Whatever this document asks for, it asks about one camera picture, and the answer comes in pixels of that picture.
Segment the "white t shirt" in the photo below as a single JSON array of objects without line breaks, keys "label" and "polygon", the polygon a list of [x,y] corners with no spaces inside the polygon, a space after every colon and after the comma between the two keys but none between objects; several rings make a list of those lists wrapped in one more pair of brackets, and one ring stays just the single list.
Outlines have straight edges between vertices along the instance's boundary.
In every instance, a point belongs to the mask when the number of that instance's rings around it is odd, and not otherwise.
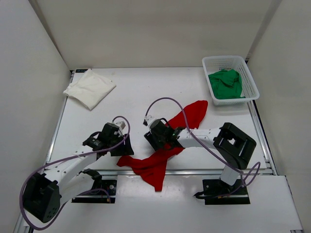
[{"label": "white t shirt", "polygon": [[88,69],[79,80],[69,84],[63,94],[78,100],[91,111],[115,87],[112,80]]}]

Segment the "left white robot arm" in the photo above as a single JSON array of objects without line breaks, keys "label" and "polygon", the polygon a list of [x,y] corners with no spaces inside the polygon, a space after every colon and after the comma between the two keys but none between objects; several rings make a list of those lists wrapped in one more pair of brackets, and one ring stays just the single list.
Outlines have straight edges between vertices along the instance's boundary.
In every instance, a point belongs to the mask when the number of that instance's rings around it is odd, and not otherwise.
[{"label": "left white robot arm", "polygon": [[88,168],[107,153],[124,154],[129,143],[129,122],[112,121],[101,131],[92,133],[74,153],[67,158],[49,163],[26,179],[20,197],[21,209],[36,217],[42,223],[51,222],[61,207],[75,196],[88,191],[101,191],[101,174]]}]

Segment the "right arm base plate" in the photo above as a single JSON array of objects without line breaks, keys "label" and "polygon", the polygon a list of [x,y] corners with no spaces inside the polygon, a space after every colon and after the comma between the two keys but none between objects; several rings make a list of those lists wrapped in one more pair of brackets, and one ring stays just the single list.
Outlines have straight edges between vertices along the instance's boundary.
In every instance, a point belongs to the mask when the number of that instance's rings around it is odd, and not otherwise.
[{"label": "right arm base plate", "polygon": [[250,204],[247,188],[237,179],[233,185],[220,179],[205,179],[203,191],[195,193],[196,199],[204,200],[205,205],[242,205]]}]

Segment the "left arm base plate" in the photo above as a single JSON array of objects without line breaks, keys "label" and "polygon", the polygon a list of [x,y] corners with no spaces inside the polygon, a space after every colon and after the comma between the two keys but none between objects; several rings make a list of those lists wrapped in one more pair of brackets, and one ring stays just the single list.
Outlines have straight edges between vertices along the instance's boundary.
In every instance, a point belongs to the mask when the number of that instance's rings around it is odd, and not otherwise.
[{"label": "left arm base plate", "polygon": [[93,184],[91,192],[77,196],[72,203],[114,204],[117,192],[117,177],[104,177]]}]

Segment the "red t shirt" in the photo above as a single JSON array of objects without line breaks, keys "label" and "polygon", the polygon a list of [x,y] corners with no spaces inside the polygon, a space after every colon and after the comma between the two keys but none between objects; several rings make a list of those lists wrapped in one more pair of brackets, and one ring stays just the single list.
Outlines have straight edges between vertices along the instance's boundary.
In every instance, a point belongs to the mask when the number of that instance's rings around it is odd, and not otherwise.
[{"label": "red t shirt", "polygon": [[[198,100],[183,108],[188,125],[191,129],[198,128],[205,118],[208,102]],[[172,150],[160,149],[145,159],[136,159],[131,156],[122,156],[117,166],[130,167],[135,174],[139,175],[146,183],[154,187],[156,192],[162,191],[163,181],[166,172],[167,161],[171,157],[180,154],[184,149],[175,148]]]}]

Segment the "green item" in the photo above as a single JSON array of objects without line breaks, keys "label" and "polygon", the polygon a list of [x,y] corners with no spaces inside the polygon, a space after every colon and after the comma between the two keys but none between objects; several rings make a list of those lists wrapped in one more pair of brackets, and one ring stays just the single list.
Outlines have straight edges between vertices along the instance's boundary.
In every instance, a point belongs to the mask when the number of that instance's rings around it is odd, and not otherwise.
[{"label": "green item", "polygon": [[244,98],[242,96],[242,78],[237,71],[222,69],[209,74],[208,78],[215,98],[219,100]]}]

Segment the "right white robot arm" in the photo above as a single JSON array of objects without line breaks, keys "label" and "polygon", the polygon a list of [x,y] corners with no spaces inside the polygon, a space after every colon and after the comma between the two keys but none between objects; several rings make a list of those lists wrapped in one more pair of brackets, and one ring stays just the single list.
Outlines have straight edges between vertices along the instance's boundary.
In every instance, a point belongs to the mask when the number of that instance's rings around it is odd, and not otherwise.
[{"label": "right white robot arm", "polygon": [[176,148],[205,148],[217,150],[225,161],[225,167],[218,182],[224,194],[236,188],[240,171],[245,170],[256,148],[256,141],[234,124],[226,122],[215,129],[187,129],[175,127],[164,118],[146,116],[143,124],[149,131],[144,135],[155,151]]}]

